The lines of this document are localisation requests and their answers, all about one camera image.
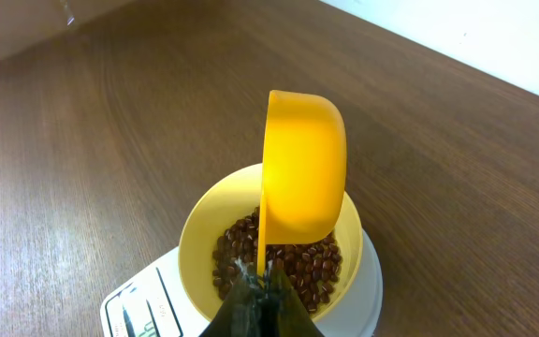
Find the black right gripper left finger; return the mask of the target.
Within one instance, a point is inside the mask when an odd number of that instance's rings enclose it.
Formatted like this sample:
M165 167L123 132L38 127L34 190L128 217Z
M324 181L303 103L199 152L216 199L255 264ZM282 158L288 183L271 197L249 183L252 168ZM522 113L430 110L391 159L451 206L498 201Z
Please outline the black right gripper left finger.
M219 311L200 337L260 337L263 286L255 267L237 262L240 272Z

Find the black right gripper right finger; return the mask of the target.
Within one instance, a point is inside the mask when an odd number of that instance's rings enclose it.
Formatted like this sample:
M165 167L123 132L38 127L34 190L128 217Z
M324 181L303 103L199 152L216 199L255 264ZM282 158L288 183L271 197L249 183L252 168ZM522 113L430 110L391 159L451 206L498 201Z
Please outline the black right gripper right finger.
M262 295L263 337L323 337L285 272L267 270Z

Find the red beans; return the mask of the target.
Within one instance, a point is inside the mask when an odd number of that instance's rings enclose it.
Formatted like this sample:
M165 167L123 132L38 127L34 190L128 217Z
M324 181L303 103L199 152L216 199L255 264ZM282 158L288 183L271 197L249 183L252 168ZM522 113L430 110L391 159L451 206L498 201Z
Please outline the red beans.
M212 284L225 299L240 274L236 262L255 266L258 253L259 208L237 220L216 241L212 251ZM308 244L277 244L265 248L266 267L285 272L307 312L329 304L339 282L343 257L335 236Z

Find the orange measuring scoop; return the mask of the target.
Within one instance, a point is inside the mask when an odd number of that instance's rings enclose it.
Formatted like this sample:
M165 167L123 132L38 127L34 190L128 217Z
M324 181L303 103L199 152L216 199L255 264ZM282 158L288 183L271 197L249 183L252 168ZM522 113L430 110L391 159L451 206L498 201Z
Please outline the orange measuring scoop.
M256 272L266 246L313 243L335 228L344 195L346 134L336 106L319 95L269 92Z

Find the yellow plastic bowl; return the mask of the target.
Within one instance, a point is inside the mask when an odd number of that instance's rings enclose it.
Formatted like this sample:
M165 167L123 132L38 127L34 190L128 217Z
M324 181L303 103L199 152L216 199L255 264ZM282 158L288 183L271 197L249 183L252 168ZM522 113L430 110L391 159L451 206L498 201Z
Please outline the yellow plastic bowl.
M182 286L196 310L209 321L222 305L218 291L212 285L212 251L226 229L259 204L260 194L261 166L255 164L239 169L211 187L185 222L178 253ZM365 253L365 232L349 196L343 197L334 236L343 258L339 282L334 286L330 303L312 316L314 323L334 313L343 302L355 282Z

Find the white digital kitchen scale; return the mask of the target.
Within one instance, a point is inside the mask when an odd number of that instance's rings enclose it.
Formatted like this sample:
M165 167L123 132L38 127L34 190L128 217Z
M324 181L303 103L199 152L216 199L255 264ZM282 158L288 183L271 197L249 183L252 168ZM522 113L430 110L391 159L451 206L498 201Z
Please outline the white digital kitchen scale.
M112 291L100 307L106 337L198 336L208 327L188 300L174 248ZM336 307L315 325L325 336L372 336L383 303L383 277L376 251L364 237L360 270Z

